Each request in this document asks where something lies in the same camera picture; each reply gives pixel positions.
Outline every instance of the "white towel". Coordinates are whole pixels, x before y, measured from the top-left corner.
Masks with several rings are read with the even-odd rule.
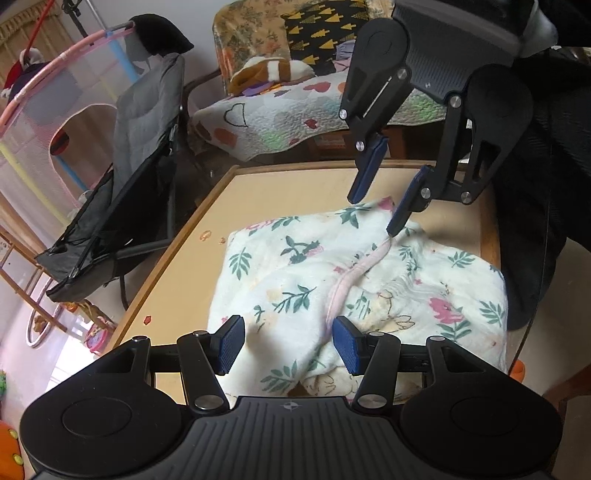
[[[362,332],[424,345],[443,335],[505,369],[507,299],[500,271],[429,240],[408,222],[394,239],[390,198],[337,212],[291,216],[230,235],[208,330],[244,317],[246,341],[219,381],[239,395],[284,396],[300,382],[311,395],[355,395],[330,336],[342,314]],[[399,381],[397,397],[416,388]]]

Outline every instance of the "chair armrest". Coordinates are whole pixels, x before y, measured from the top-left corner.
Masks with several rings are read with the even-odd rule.
[[[191,94],[191,92],[195,90],[195,88],[197,88],[198,86],[203,85],[204,83],[207,83],[210,80],[213,80],[215,77],[219,77],[221,74],[222,71],[220,69],[217,69],[214,72],[208,73],[207,75],[203,75],[199,78],[191,80],[188,84],[186,84],[183,87],[183,95],[181,99],[181,107],[183,108],[183,111],[181,112],[181,115],[183,115],[187,120],[189,120],[189,109],[187,106],[189,104],[189,95]]]

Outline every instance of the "floor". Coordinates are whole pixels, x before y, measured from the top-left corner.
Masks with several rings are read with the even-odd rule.
[[[215,171],[212,177],[216,179],[221,173]],[[156,260],[157,256],[150,258],[127,276],[129,301]],[[569,242],[521,352],[520,358],[527,369],[524,384],[532,390],[542,394],[591,363],[590,285],[591,254]],[[117,282],[100,288],[90,300],[116,322],[124,313]],[[24,332],[29,314],[30,310],[23,306],[0,345],[0,368],[6,370],[8,377],[2,418],[15,427],[30,402],[93,360],[93,355],[78,340],[57,330],[52,331],[40,347],[27,347]],[[61,321],[71,328],[76,318],[66,312]],[[28,463],[25,466],[27,478],[30,478],[33,470]],[[558,480],[588,480],[589,471],[591,397],[569,405],[554,475]]]

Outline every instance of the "table surface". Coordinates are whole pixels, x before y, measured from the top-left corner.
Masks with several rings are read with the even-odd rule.
[[[398,203],[425,163],[385,161],[364,201],[391,196]],[[229,234],[267,219],[347,206],[354,166],[352,161],[331,161],[231,169],[159,260],[119,324],[109,349],[135,335],[147,335],[153,345],[161,345],[205,329]],[[434,201],[411,218],[432,240],[499,265],[490,192],[469,206]],[[179,374],[158,374],[157,387],[184,403]]]

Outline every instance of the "black pillow with yellow arrows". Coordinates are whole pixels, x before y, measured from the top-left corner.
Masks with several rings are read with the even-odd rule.
[[[354,40],[369,21],[365,1],[327,0],[282,15],[292,60],[301,60],[316,75],[335,70],[336,46]]]

